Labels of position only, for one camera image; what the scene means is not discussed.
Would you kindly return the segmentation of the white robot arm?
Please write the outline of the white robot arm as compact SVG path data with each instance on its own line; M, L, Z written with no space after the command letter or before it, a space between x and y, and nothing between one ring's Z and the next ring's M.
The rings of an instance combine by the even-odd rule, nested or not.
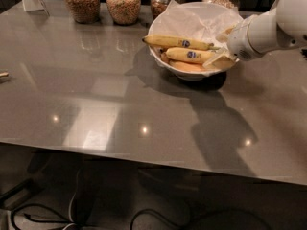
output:
M238 23L227 40L203 67L215 66L223 57L233 61L261 58L268 52L307 45L307 0L276 0L272 8Z

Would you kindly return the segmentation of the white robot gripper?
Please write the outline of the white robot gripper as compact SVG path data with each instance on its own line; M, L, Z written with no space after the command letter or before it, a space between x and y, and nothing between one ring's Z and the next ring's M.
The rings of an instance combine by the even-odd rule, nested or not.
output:
M206 69L228 69L237 60L249 61L262 57L264 54L279 50L282 36L276 22L276 9L259 15L251 15L216 35L216 40L227 42L226 48L219 49L202 66Z

